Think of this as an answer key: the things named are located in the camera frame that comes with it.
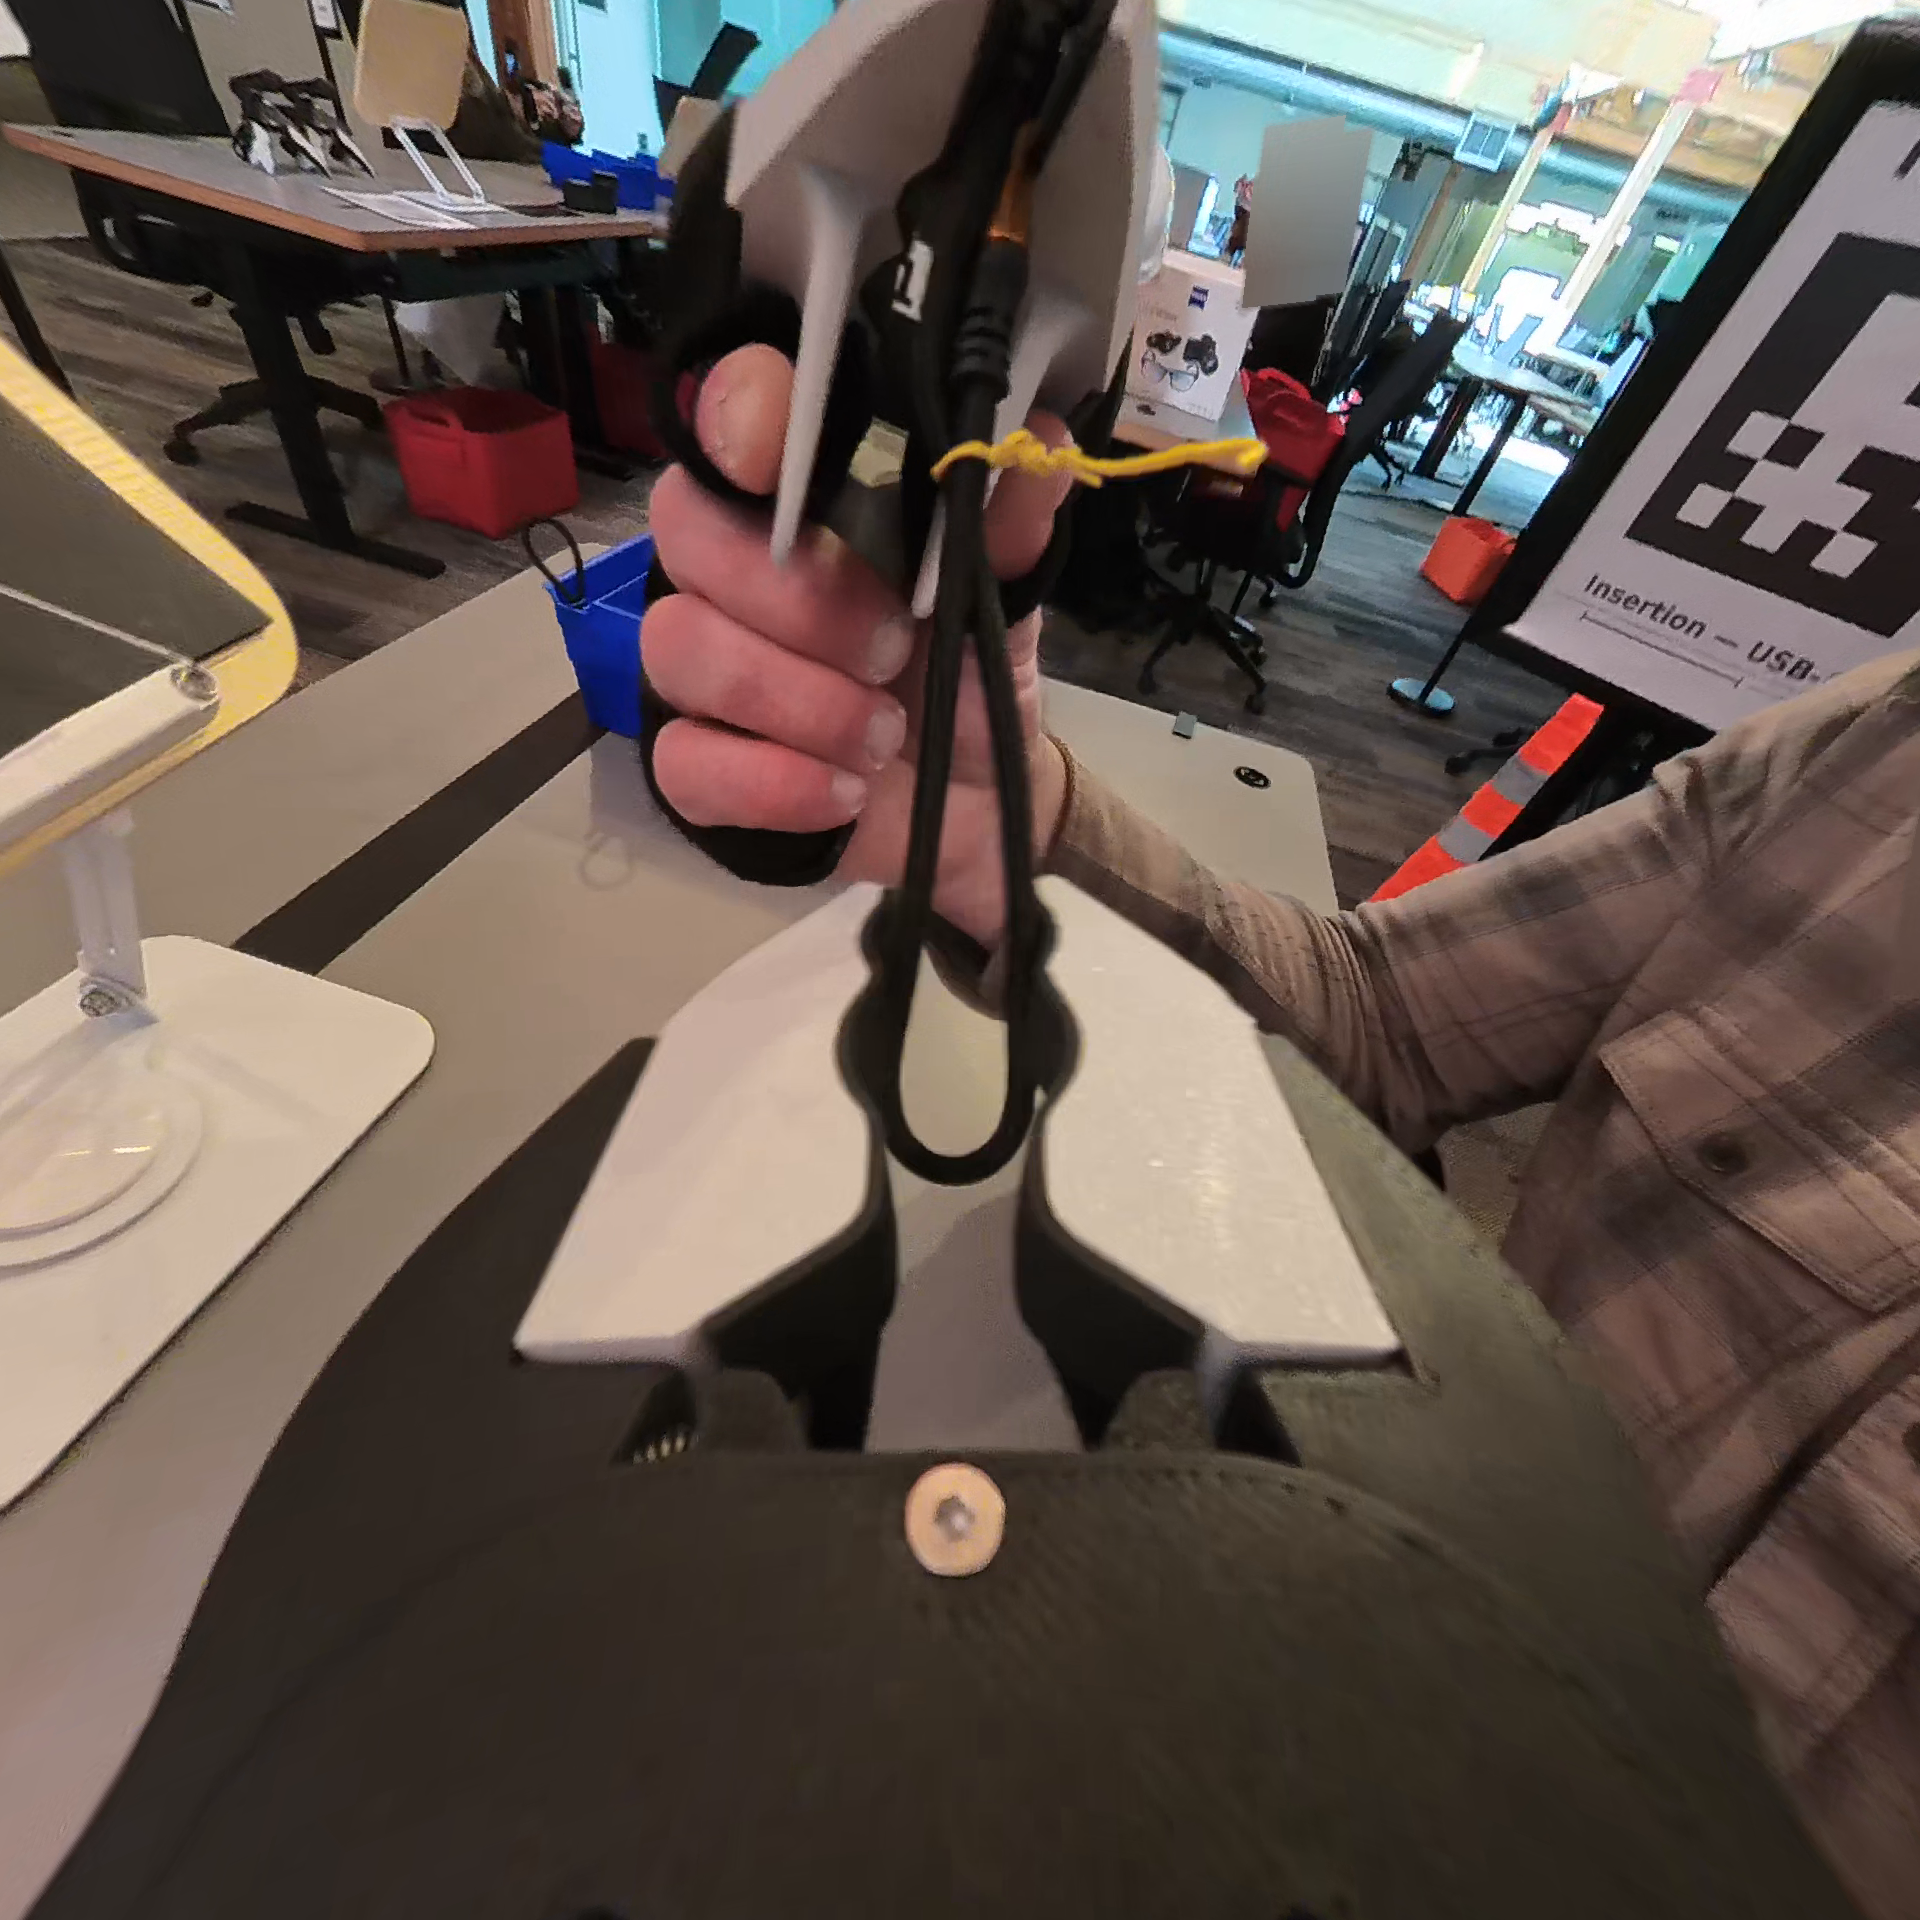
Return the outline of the orange traffic cone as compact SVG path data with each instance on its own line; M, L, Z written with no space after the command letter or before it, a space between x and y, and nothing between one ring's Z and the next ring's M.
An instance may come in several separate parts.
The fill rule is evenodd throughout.
M1586 694L1566 697L1534 731L1498 733L1486 750L1447 759L1453 774L1493 756L1494 772L1463 802L1458 814L1422 842L1368 897L1368 903L1397 901L1433 879L1463 873L1493 853L1496 842L1519 821L1524 806L1542 795L1549 777L1558 774L1580 750L1597 719L1602 703Z

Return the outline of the red floor box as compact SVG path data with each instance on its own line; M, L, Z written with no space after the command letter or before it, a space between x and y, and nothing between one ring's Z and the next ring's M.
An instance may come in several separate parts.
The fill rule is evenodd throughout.
M1512 558L1519 537L1477 515L1448 515L1433 534L1420 575L1458 609L1477 609Z

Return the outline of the blue storage bin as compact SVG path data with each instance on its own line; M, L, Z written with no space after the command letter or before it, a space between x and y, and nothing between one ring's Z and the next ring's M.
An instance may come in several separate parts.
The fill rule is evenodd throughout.
M639 741L639 621L648 604L655 541L637 534L585 561L572 543L535 561L556 609L582 707L594 726Z

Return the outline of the black round-base stand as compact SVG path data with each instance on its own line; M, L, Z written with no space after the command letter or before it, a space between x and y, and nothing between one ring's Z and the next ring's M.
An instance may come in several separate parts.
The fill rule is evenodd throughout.
M1456 635L1447 642L1423 676L1405 674L1386 683L1386 700L1405 710L1448 722L1456 710L1456 694L1448 687L1448 669L1458 661L1460 651L1477 639L1478 631L1481 609L1473 609L1466 612Z

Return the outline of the black white marker sign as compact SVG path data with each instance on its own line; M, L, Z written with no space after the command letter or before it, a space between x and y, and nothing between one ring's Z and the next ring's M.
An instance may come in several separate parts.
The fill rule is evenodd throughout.
M1865 20L1466 635L1722 730L1916 646L1917 36Z

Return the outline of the white printed box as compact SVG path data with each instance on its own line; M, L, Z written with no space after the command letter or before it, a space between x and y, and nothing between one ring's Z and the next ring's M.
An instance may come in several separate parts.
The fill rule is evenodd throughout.
M1244 301L1244 273L1210 257L1168 250L1136 301L1120 425L1202 438L1240 396L1240 362L1257 309Z

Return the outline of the small tilted wooden board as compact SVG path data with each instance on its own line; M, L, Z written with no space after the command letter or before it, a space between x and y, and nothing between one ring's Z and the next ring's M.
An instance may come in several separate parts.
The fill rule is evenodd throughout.
M449 143L471 50L465 11L440 3L364 3L352 44L352 108L414 165L420 199L454 212L489 209Z

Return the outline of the person's plaid shirt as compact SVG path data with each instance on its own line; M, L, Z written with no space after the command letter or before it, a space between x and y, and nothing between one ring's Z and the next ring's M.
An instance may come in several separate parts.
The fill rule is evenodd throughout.
M1916 750L1884 661L1489 869L1582 989L1510 1258L1870 1915L1917 1895Z

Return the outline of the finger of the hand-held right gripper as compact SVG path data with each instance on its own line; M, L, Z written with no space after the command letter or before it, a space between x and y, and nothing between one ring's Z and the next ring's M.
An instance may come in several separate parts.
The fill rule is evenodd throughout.
M946 141L988 11L844 5L733 109L724 191L742 277L799 306L773 507L776 563L813 515L807 495L858 278L897 246L900 189Z
M1159 76L1152 5L913 5L912 445L993 442L1111 387L1136 300ZM1023 250L988 429L964 428L975 277Z

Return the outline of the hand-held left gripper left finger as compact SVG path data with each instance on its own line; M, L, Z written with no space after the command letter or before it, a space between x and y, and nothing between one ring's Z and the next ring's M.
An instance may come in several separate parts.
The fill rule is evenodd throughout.
M838 1044L878 903L868 882L846 889L665 1021L522 1310L519 1358L768 1377L815 1450L864 1450L897 1235Z

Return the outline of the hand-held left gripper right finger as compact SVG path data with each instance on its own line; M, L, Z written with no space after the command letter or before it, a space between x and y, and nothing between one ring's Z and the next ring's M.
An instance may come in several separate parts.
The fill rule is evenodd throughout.
M1174 1377L1206 1437L1266 1373L1397 1373L1368 1279L1257 1021L1200 966L1039 882L1063 1060L1026 1143L1014 1302L1077 1437Z

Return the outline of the yellow twist tie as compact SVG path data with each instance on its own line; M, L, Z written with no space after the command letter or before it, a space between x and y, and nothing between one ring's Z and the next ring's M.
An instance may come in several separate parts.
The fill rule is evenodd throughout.
M1121 455L1092 453L1078 443L1048 445L1026 428L997 442L958 442L930 468L935 484L961 463L981 463L993 474L1026 474L1034 478L1065 478L1073 487L1101 490L1109 482L1134 482L1159 474L1202 468L1247 478L1266 461L1266 445L1260 438L1202 438L1173 442L1162 449L1138 449Z

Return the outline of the person's right hand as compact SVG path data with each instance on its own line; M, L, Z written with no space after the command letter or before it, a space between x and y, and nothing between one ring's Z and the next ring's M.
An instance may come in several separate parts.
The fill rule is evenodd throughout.
M721 356L692 399L709 461L750 495L782 463L793 367L769 345ZM1002 580L1032 569L1068 499L1068 476L997 478L982 533ZM639 627L639 665L676 715L655 733L660 805L688 825L824 831L849 825L838 879L894 887L905 869L921 743L928 627L896 587L828 530L778 563L764 517L710 495L674 463L650 495L655 558L676 587ZM1065 756L1041 731L1039 612L1007 631L1041 855L1065 806ZM1001 943L1005 901L992 741L975 665L966 662L936 914L977 949Z

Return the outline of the white adjustable stand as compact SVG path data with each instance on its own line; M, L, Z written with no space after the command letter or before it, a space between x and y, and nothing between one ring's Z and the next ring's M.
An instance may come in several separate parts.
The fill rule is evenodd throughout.
M279 700L265 638L4 719L4 869L56 847L77 964L2 1021L2 1502L15 1503L425 1073L417 1012L138 930L129 797Z

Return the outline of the small blue bin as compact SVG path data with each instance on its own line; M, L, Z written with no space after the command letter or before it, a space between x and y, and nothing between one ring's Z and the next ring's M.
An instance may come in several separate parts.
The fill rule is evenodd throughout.
M541 166L562 203L576 210L665 212L674 199L674 183L660 171L660 159L646 151L612 155L544 139Z

